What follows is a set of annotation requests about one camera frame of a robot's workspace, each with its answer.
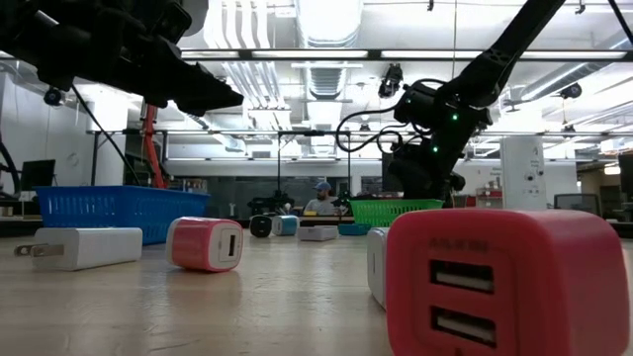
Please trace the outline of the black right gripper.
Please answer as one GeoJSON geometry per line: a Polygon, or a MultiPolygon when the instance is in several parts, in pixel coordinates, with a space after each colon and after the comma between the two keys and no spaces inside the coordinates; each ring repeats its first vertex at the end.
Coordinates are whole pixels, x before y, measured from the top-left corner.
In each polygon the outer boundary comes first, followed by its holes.
{"type": "Polygon", "coordinates": [[[420,143],[395,144],[395,177],[407,200],[446,201],[453,192],[462,191],[466,179],[453,168],[463,156],[444,156],[430,138],[420,137],[420,143]]]}

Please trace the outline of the white cube charger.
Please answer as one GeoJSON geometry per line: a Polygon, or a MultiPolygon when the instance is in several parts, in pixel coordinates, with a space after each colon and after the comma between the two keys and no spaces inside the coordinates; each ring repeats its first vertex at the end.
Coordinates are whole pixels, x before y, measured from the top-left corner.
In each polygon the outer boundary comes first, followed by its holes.
{"type": "Polygon", "coordinates": [[[386,308],[387,227],[373,227],[367,234],[367,283],[372,297],[386,308]]]}

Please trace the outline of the pink white charger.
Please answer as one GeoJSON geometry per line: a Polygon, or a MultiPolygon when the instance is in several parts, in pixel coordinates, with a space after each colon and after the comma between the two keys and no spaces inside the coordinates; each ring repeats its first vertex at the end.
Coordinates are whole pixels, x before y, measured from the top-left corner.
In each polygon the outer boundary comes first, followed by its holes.
{"type": "Polygon", "coordinates": [[[213,273],[227,272],[240,262],[243,229],[226,219],[182,217],[167,231],[166,259],[174,266],[213,273]]]}

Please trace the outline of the red dual-port charger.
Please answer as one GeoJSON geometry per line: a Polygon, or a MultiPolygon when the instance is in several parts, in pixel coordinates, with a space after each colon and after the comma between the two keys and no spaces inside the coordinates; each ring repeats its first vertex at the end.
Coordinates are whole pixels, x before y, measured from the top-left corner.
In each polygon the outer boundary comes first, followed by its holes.
{"type": "Polygon", "coordinates": [[[386,308],[394,356],[624,356],[629,343],[619,236],[579,211],[398,217],[386,308]]]}

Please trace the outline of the black computer monitor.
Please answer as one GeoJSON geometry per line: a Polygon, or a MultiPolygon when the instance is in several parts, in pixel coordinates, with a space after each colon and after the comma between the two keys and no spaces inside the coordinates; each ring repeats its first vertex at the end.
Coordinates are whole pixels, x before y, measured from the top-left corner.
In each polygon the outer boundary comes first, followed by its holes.
{"type": "Polygon", "coordinates": [[[36,187],[51,186],[54,167],[54,159],[25,161],[20,174],[20,188],[23,191],[34,191],[36,187]]]}
{"type": "Polygon", "coordinates": [[[382,190],[391,193],[403,193],[402,175],[405,173],[405,163],[393,154],[382,155],[382,190]]]}
{"type": "Polygon", "coordinates": [[[627,197],[633,197],[633,153],[618,156],[620,168],[620,187],[627,197]]]}

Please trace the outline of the green plastic basket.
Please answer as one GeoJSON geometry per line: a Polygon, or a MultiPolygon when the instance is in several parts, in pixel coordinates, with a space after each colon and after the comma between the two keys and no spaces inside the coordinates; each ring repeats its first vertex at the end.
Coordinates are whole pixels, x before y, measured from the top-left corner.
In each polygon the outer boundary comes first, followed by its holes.
{"type": "Polygon", "coordinates": [[[372,227],[389,227],[400,215],[423,210],[438,210],[438,200],[354,200],[350,202],[356,223],[372,227]]]}

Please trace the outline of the red white storage cart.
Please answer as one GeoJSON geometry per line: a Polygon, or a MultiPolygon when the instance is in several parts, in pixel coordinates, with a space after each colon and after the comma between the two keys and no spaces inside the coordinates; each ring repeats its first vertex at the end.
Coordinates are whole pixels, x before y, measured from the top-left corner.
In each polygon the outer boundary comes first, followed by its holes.
{"type": "Polygon", "coordinates": [[[502,209],[502,190],[495,188],[478,188],[476,190],[476,207],[481,209],[502,209]]]}

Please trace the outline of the red desk lamp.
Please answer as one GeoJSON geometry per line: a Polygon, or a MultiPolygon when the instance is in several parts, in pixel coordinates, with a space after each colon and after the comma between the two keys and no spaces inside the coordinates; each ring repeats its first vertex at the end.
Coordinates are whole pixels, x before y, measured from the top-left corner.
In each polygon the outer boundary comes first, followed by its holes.
{"type": "MultiPolygon", "coordinates": [[[[156,18],[151,22],[151,28],[143,37],[142,49],[138,55],[139,63],[157,45],[173,45],[179,49],[176,43],[182,38],[192,25],[191,14],[182,6],[183,0],[148,0],[146,8],[152,12],[156,18]]],[[[146,134],[144,136],[144,152],[148,154],[148,160],[153,172],[152,182],[156,188],[164,189],[166,183],[163,179],[163,172],[159,157],[153,145],[153,120],[159,108],[164,108],[167,104],[152,104],[147,101],[144,94],[147,92],[143,84],[142,96],[147,105],[147,122],[145,123],[146,134]]]]}

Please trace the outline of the white pillar with signs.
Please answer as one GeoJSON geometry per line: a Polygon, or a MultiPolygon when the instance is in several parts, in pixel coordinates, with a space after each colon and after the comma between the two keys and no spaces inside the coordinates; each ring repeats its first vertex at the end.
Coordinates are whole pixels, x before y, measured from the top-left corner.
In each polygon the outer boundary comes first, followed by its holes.
{"type": "Polygon", "coordinates": [[[509,136],[501,141],[503,207],[507,210],[547,209],[543,142],[538,136],[509,136]]]}

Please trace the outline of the person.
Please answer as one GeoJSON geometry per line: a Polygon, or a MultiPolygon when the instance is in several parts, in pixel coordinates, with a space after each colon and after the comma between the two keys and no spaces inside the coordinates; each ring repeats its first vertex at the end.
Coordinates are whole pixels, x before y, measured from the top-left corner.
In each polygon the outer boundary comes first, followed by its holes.
{"type": "Polygon", "coordinates": [[[303,208],[303,215],[309,216],[339,216],[340,208],[334,202],[336,198],[331,194],[331,185],[325,181],[315,185],[316,197],[307,202],[303,208]]]}

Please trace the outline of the blue plastic basket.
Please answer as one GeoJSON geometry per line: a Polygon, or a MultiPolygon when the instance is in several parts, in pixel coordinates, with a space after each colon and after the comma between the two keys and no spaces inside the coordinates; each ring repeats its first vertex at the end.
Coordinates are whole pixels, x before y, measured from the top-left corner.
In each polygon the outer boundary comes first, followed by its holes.
{"type": "Polygon", "coordinates": [[[166,241],[170,224],[200,217],[207,194],[139,186],[38,187],[45,227],[138,227],[144,245],[166,241]]]}

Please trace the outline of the white digital clock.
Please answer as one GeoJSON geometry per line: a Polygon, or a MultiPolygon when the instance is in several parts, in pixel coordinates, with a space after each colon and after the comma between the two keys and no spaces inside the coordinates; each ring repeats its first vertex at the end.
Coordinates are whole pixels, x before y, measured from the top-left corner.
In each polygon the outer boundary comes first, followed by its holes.
{"type": "Polygon", "coordinates": [[[334,225],[302,226],[297,230],[301,241],[327,241],[338,238],[338,227],[334,225]]]}

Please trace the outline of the black overhead light beam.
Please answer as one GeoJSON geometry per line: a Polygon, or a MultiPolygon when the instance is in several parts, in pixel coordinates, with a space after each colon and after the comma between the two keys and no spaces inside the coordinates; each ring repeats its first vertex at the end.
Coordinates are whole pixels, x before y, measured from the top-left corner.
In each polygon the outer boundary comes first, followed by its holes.
{"type": "MultiPolygon", "coordinates": [[[[473,49],[193,49],[182,50],[190,61],[459,61],[470,62],[480,54],[473,49]]],[[[633,62],[628,50],[528,50],[518,61],[525,62],[633,62]]]]}

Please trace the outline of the cyan white charger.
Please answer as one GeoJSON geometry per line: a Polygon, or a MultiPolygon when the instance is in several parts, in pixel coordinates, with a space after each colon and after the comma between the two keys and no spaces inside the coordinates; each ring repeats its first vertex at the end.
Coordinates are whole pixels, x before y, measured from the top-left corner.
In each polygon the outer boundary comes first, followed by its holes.
{"type": "Polygon", "coordinates": [[[271,232],[277,236],[295,235],[301,221],[293,215],[275,216],[272,218],[271,232]]]}

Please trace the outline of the white flat charger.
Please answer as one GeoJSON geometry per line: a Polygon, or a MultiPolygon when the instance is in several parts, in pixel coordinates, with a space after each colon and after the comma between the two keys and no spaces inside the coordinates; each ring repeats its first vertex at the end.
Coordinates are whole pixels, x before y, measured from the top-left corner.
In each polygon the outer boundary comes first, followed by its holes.
{"type": "Polygon", "coordinates": [[[43,227],[14,255],[30,257],[37,270],[78,271],[138,261],[141,249],[137,227],[43,227]]]}

